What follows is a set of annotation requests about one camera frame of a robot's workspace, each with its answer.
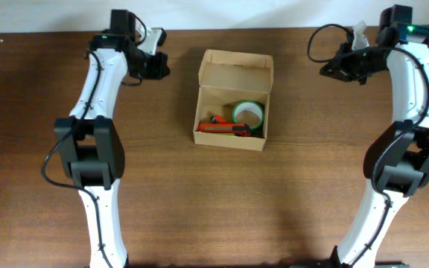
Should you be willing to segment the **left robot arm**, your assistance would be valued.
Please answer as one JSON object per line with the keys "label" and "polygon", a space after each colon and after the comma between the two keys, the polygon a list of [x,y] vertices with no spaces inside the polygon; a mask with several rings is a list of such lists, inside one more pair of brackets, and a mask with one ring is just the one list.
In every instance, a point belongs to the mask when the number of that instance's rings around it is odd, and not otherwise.
{"label": "left robot arm", "polygon": [[130,265],[118,210],[125,155],[113,115],[119,89],[129,84],[126,76],[140,86],[171,73],[168,55],[158,49],[166,37],[163,28],[147,27],[135,13],[112,10],[109,27],[89,42],[89,70],[77,103],[54,124],[57,141],[48,156],[59,154],[71,180],[62,186],[75,190],[83,203],[90,267]]}

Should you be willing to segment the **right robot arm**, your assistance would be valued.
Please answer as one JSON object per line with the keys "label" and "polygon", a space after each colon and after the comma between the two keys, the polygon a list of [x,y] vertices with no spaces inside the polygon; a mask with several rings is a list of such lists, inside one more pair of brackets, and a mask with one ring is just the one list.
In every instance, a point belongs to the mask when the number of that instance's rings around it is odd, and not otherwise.
{"label": "right robot arm", "polygon": [[374,46],[359,22],[345,30],[347,40],[334,57],[320,60],[321,75],[361,85],[388,71],[393,90],[392,123],[363,160],[366,187],[360,208],[322,267],[375,267],[398,211],[429,183],[429,27],[412,19],[411,7],[388,7],[381,13]]}

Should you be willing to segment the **orange utility knife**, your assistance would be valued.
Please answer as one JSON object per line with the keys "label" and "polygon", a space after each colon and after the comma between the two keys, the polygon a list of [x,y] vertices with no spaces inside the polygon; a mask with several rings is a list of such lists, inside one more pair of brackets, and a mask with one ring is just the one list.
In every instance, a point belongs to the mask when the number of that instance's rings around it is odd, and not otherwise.
{"label": "orange utility knife", "polygon": [[237,136],[249,137],[251,136],[251,128],[247,124],[234,124],[234,123],[217,123],[207,124],[201,123],[197,129],[203,133],[221,133],[221,134],[234,134]]}

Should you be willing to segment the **cardboard box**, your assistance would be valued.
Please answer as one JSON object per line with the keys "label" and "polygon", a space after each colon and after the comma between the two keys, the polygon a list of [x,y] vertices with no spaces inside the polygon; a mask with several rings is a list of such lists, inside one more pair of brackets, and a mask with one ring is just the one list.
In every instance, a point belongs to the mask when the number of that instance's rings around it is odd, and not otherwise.
{"label": "cardboard box", "polygon": [[[216,147],[262,151],[267,141],[270,93],[273,87],[273,58],[270,55],[207,50],[198,72],[194,143]],[[199,132],[201,123],[212,124],[212,115],[229,123],[240,101],[256,101],[264,108],[264,123],[251,136]]]}

